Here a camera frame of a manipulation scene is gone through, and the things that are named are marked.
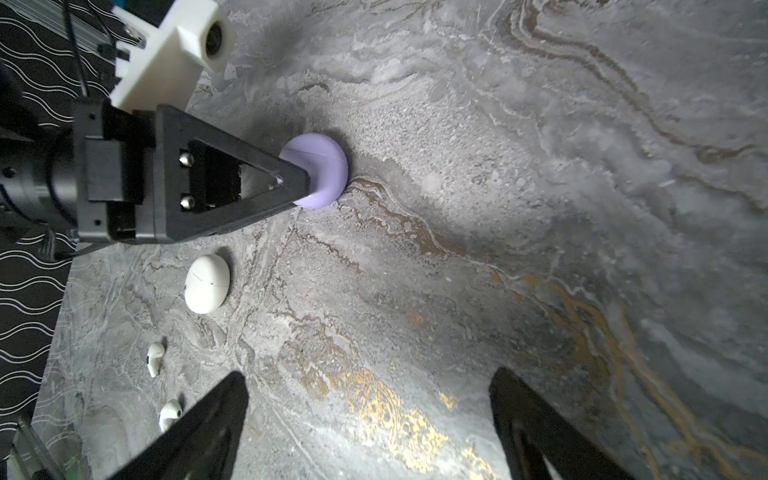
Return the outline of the purple earbud charging case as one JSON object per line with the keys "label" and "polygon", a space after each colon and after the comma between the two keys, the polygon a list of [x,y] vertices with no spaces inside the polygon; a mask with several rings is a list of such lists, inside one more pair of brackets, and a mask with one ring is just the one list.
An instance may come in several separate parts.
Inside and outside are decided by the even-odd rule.
{"label": "purple earbud charging case", "polygon": [[294,202],[306,209],[334,203],[346,188],[349,164],[341,146],[321,133],[306,133],[290,140],[279,158],[304,169],[309,175],[309,194]]}

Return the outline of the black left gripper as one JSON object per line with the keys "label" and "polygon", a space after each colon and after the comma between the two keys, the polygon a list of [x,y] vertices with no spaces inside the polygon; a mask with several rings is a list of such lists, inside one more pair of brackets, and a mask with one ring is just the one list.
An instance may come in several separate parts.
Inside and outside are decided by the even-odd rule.
{"label": "black left gripper", "polygon": [[310,175],[175,107],[73,104],[77,234],[89,243],[180,243],[294,206]]}

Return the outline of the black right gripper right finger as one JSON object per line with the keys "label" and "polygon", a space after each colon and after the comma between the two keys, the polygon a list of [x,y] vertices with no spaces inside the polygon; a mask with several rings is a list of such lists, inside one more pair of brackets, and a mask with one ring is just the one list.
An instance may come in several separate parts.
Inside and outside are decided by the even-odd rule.
{"label": "black right gripper right finger", "polygon": [[512,370],[489,385],[494,427],[514,479],[630,479]]}

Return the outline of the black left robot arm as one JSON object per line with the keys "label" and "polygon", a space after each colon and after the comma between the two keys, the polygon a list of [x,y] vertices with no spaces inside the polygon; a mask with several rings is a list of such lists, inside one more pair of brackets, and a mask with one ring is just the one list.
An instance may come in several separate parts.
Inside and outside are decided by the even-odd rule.
{"label": "black left robot arm", "polygon": [[292,208],[309,173],[183,110],[126,112],[74,100],[67,128],[42,129],[1,79],[1,236],[33,228],[88,250],[228,233]]}

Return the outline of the white earbud charging case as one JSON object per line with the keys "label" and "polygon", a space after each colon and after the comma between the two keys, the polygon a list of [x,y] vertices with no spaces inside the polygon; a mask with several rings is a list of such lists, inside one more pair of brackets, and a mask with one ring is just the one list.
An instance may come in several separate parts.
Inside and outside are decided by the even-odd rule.
{"label": "white earbud charging case", "polygon": [[187,307],[196,314],[218,309],[230,288],[230,270],[226,261],[215,254],[203,255],[190,266],[184,288]]}

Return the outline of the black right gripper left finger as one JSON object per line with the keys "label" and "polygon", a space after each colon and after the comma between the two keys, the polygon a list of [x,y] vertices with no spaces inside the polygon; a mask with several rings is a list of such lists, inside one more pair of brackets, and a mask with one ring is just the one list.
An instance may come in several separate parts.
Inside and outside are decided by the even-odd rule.
{"label": "black right gripper left finger", "polygon": [[230,479],[249,403],[245,376],[230,372],[115,479]]}

